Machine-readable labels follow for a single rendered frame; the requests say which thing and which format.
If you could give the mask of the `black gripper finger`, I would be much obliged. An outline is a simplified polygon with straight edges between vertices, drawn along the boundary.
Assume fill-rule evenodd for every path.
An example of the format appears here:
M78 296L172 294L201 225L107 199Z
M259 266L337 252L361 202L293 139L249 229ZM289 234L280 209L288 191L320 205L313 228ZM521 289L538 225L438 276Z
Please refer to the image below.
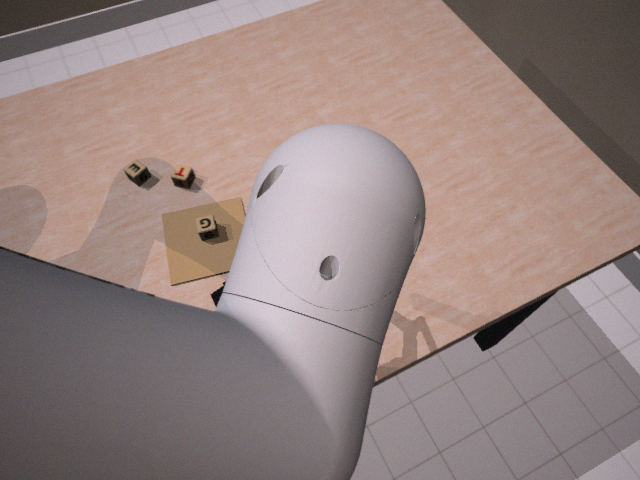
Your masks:
M222 286L221 288L219 288L218 290L214 291L214 292L211 294L211 297L212 297L212 299L213 299L213 302L214 302L215 306L217 306L217 304L218 304L218 302L219 302L219 299L220 299L220 297L221 297L221 295L222 295L222 292L223 292L223 289L224 289L225 283L226 283L226 282L223 282L223 286Z

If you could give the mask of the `tan flat mat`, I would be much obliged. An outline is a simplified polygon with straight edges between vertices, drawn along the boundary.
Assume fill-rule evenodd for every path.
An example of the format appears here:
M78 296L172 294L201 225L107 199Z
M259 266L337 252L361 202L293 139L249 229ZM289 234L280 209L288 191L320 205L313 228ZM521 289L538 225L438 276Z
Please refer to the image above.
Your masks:
M241 197L161 215L171 286L230 271L245 220ZM219 237L202 241L195 219L208 215Z

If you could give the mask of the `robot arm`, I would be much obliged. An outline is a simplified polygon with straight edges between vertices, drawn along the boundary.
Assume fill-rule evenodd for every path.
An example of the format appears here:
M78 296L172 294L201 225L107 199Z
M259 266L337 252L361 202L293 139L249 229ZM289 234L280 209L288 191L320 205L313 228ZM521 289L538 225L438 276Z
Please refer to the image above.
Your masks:
M425 216L333 123L262 165L215 311L0 246L0 480L350 480Z

